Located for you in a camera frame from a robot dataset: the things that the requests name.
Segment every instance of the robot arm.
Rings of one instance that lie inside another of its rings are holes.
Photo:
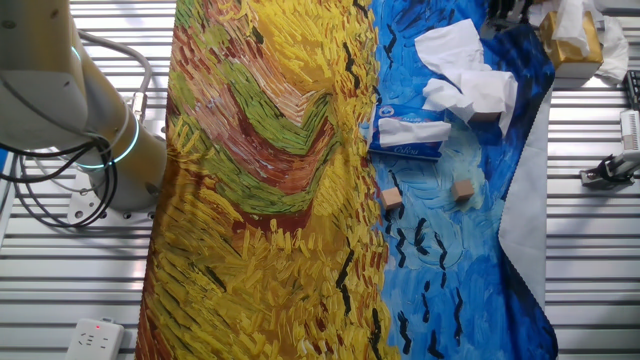
[[[165,143],[144,129],[88,56],[69,1],[0,0],[0,14],[0,144],[65,150],[99,137],[109,143],[110,166],[118,172],[111,207],[132,211],[153,205],[164,174]],[[137,96],[136,104],[145,101]],[[99,151],[87,152],[77,165],[93,184],[104,182]],[[107,190],[98,186],[96,193],[105,197]]]
[[[487,20],[480,35],[492,38],[496,33],[529,23],[529,8],[533,0],[490,0]]]

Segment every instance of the green brush strokes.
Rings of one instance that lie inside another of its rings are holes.
[[[291,154],[305,155],[320,130],[329,108],[329,96],[319,94],[297,126],[280,112],[249,70],[242,64],[224,61],[220,70],[253,128],[273,146]]]
[[[176,3],[176,26],[188,28],[192,24],[202,23],[204,19],[200,1],[180,0]]]
[[[186,130],[188,133],[184,141],[186,143],[193,136],[195,130],[200,129],[200,125],[192,117],[183,116],[182,119],[188,126]],[[236,164],[227,149],[213,144],[204,136],[200,136],[194,145],[194,152],[205,154],[210,149],[215,149],[212,156],[202,159],[201,165],[207,172],[214,174],[220,180],[216,190],[221,196],[231,203],[238,204],[246,213],[273,215],[304,211],[309,206],[318,189],[322,170],[339,144],[339,136],[334,135],[325,149],[307,189],[292,195],[286,195],[281,190],[256,179]]]
[[[189,88],[186,76],[181,72],[171,71],[169,73],[169,82],[171,83],[169,88],[171,97],[177,100],[174,105],[178,111],[184,114],[185,106],[194,109],[196,107],[196,96]]]

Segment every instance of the blue painted fabric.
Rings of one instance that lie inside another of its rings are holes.
[[[431,72],[414,40],[470,18],[483,0],[373,0],[383,104],[422,107]],[[472,125],[447,112],[449,141],[437,163],[372,154],[380,188],[398,186],[404,206],[384,214],[389,244],[382,297],[392,316],[390,345],[405,359],[555,359],[555,333],[498,241],[500,218],[525,141],[554,78],[529,26],[483,41],[485,62],[518,81],[516,110],[502,138],[497,123]],[[475,195],[456,204],[455,181]]]
[[[0,150],[0,171],[4,169],[4,162],[7,160],[7,152]]]

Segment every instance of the white tissue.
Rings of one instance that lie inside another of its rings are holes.
[[[469,71],[460,85],[479,113],[500,113],[499,126],[504,136],[509,130],[518,95],[518,82],[510,72]]]
[[[420,35],[416,38],[416,50],[420,60],[431,71],[445,75],[458,86],[456,79],[449,76],[448,72],[462,69],[491,70],[484,63],[482,43],[470,19]]]
[[[547,17],[547,14],[555,10],[556,9],[553,5],[553,2],[551,1],[545,1],[542,4],[532,5],[529,8],[529,24],[535,27],[540,27],[540,24],[542,24],[544,18]]]
[[[427,98],[422,106],[425,110],[449,109],[464,122],[469,121],[475,113],[469,97],[462,95],[455,86],[444,80],[431,79],[422,90],[422,95]]]
[[[586,57],[591,50],[583,26],[584,13],[585,0],[562,0],[558,7],[558,24],[551,39],[577,46]]]
[[[394,118],[378,121],[380,146],[397,146],[414,143],[445,141],[451,133],[451,124],[442,121],[410,123]]]
[[[620,21],[609,16],[604,17],[604,34],[598,34],[604,45],[602,56],[604,63],[596,74],[620,84],[624,80],[629,67],[629,42],[624,37]]]
[[[513,74],[493,71],[484,63],[484,49],[478,32],[469,19],[428,31],[416,39],[420,60],[434,72],[445,75],[453,84],[431,79],[424,88],[427,98],[423,109],[450,109],[468,121],[474,113],[500,113],[500,129],[509,129],[516,103],[518,83]]]

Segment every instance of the tissue box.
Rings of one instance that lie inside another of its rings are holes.
[[[602,49],[591,12],[585,13],[582,24],[591,50],[587,57],[582,56],[577,46],[566,41],[551,39],[557,23],[558,13],[553,11],[547,14],[540,24],[540,37],[547,55],[556,68],[556,79],[560,81],[567,79],[565,82],[574,86],[584,84],[598,71],[603,62]]]
[[[380,145],[379,122],[381,119],[394,119],[410,124],[424,124],[430,122],[443,122],[444,116],[437,112],[412,108],[402,105],[378,105],[374,106],[369,123],[368,146],[369,151],[377,153],[390,153],[399,156],[427,159],[437,161],[442,154],[440,148],[444,141],[408,143],[396,146],[383,147]]]

